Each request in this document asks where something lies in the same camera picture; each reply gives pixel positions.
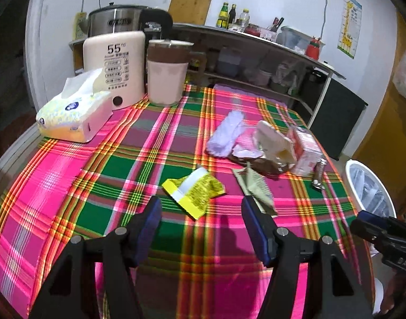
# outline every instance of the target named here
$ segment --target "tablecloth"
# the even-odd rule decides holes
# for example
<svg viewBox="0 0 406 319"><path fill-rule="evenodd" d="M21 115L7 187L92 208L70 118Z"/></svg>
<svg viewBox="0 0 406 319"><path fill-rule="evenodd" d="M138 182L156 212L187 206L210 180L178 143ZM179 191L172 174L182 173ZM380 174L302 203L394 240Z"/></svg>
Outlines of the tablecloth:
<svg viewBox="0 0 406 319"><path fill-rule="evenodd" d="M205 152L232 109L250 125L263 119L283 133L291 124L305 128L294 112L263 98L211 88L197 93L188 86L177 106L157 107L145 98L116 111L88 144L44 139L0 199L0 290L21 316L27 317L73 234L103 236L158 195L162 221L148 260L134 276L146 318L256 318L272 270L256 259L241 217L243 193L231 172L240 166ZM160 185L197 165L226 186L226 195L211 200L195 221ZM367 248L352 239L356 211L331 162L323 180L326 191L320 193L310 178L287 173L268 179L275 221L301 237L333 237L369 293ZM302 315L306 271L302 265L293 318ZM95 273L100 311L107 317L100 264Z"/></svg>

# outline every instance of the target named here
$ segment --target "giraffe growth chart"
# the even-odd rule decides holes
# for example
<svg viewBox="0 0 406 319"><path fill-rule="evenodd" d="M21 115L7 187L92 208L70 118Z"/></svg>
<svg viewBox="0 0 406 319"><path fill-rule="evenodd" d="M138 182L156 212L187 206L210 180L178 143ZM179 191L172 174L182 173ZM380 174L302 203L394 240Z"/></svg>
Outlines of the giraffe growth chart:
<svg viewBox="0 0 406 319"><path fill-rule="evenodd" d="M362 6L355 0L344 0L342 26L337 48L351 58L355 57L361 29Z"/></svg>

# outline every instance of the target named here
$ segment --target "yellow wrapper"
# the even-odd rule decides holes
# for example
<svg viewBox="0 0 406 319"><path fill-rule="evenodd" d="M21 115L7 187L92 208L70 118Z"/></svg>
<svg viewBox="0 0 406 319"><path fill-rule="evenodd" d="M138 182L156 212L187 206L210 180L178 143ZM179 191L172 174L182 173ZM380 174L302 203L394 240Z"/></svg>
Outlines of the yellow wrapper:
<svg viewBox="0 0 406 319"><path fill-rule="evenodd" d="M209 199L225 193L224 185L203 167L182 179L167 179L162 187L194 219L206 213Z"/></svg>

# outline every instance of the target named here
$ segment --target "cutting board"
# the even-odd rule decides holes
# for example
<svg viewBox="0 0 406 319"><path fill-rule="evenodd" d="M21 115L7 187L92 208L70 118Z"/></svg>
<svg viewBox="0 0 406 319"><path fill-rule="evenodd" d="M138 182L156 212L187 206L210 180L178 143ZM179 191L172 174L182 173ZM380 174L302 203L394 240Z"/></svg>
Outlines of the cutting board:
<svg viewBox="0 0 406 319"><path fill-rule="evenodd" d="M175 23L204 25L212 0L171 0L169 13Z"/></svg>

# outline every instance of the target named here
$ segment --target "silver screw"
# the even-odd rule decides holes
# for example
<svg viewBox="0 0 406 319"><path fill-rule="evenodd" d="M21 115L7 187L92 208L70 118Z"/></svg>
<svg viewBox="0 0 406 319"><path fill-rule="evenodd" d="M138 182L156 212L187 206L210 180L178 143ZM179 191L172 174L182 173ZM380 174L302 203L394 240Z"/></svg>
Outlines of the silver screw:
<svg viewBox="0 0 406 319"><path fill-rule="evenodd" d="M321 239L326 245L331 245L333 243L333 239L330 236L323 236Z"/></svg>
<svg viewBox="0 0 406 319"><path fill-rule="evenodd" d="M124 235L128 230L125 227L119 227L115 229L116 235Z"/></svg>
<svg viewBox="0 0 406 319"><path fill-rule="evenodd" d="M284 227L279 227L277 229L277 234L281 235L281 236L286 236L289 233L289 230L287 228Z"/></svg>
<svg viewBox="0 0 406 319"><path fill-rule="evenodd" d="M72 238L70 239L70 242L76 245L77 243L82 241L82 236L80 235L73 235Z"/></svg>

